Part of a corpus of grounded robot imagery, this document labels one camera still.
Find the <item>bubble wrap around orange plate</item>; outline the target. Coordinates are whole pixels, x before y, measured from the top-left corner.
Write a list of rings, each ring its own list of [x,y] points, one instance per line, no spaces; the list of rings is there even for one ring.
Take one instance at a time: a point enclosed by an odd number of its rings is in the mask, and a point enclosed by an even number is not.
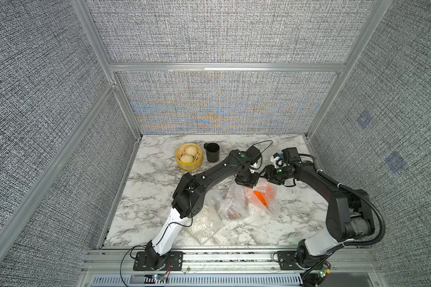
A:
[[[270,213],[277,211],[277,186],[261,178],[253,188],[244,187],[243,193],[248,204]]]

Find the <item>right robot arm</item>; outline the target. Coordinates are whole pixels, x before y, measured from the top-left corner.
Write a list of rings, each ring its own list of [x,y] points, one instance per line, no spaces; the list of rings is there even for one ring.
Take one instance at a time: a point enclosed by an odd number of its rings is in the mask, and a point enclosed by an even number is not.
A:
[[[325,227],[298,243],[295,260],[304,270],[312,269],[346,246],[371,246],[384,238],[384,218],[368,193],[341,184],[310,161],[283,167],[268,165],[261,177],[276,185],[284,185],[288,179],[304,182],[328,204]]]

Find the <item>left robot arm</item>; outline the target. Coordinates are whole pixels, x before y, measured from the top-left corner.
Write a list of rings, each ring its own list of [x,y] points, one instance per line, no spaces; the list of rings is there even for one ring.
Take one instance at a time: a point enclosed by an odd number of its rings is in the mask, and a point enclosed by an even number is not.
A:
[[[160,269],[166,261],[172,244],[183,227],[190,227],[188,222],[200,213],[205,196],[214,186],[234,176],[235,183],[253,188],[260,177],[253,172],[255,165],[262,158],[260,150],[254,146],[246,151],[235,149],[217,165],[210,169],[191,175],[185,173],[172,195],[171,211],[158,235],[145,247],[147,262],[152,269]]]

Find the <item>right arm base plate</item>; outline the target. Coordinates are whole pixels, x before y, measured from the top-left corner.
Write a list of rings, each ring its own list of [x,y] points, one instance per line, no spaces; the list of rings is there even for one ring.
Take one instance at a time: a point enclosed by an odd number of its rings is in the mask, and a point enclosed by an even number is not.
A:
[[[282,271],[308,270],[297,263],[296,250],[277,251],[276,256]]]

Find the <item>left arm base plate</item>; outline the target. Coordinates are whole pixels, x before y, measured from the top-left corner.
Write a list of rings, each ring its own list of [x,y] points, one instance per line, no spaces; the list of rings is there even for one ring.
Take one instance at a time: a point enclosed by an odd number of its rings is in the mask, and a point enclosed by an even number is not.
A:
[[[133,271],[181,271],[183,252],[169,252],[164,256],[149,255],[147,252],[137,252]]]

